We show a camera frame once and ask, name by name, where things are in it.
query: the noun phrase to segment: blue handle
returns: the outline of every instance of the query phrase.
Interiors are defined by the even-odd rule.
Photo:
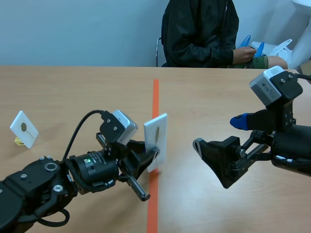
[[[248,36],[243,40],[243,42],[241,43],[241,45],[239,46],[239,48],[241,48],[241,47],[247,47],[250,40],[251,40],[251,35],[248,35]]]
[[[230,120],[230,125],[239,130],[248,130],[247,113],[232,118]]]
[[[262,42],[258,49],[257,49],[257,52],[255,53],[255,56],[254,57],[261,57],[262,56],[262,51],[263,51],[263,47],[264,47],[264,42]]]

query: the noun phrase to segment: white paper card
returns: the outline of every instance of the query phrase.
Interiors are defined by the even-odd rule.
[[[167,114],[162,114],[144,124],[146,152],[159,148],[160,154],[148,166],[148,172],[155,170],[166,159]]]
[[[33,146],[39,134],[23,111],[18,113],[10,129],[29,149]]]

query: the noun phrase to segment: table surface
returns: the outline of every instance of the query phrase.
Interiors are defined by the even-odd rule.
[[[139,126],[152,116],[153,79],[160,80],[160,113],[169,117],[167,161],[159,174],[159,233],[309,233],[311,179],[256,162],[231,188],[224,189],[192,148],[192,141],[244,142],[250,132],[229,120],[264,106],[249,88],[262,70],[146,67],[0,67],[0,179],[40,156],[61,159],[80,119],[94,109],[120,109]],[[311,125],[311,85],[294,101],[297,123]],[[23,110],[39,131],[29,150],[14,143],[9,126]],[[95,139],[101,119],[83,125],[70,151],[80,155],[101,147]],[[148,190],[148,173],[139,179]],[[78,195],[67,207],[61,228],[35,224],[30,233],[145,233],[148,202],[127,184]],[[62,215],[50,217],[61,220]]]

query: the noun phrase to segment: white plastic bag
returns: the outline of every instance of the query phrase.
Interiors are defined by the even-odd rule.
[[[292,41],[292,39],[288,39],[279,45],[265,43],[262,54],[266,54],[267,56],[279,56],[287,62],[287,65],[289,67],[291,65],[291,57],[293,51],[287,48],[287,46]],[[260,44],[261,42],[252,42],[250,46],[257,49]]]

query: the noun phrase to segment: black jacket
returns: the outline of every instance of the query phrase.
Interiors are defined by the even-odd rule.
[[[232,64],[238,28],[232,0],[170,0],[162,21],[168,66]]]

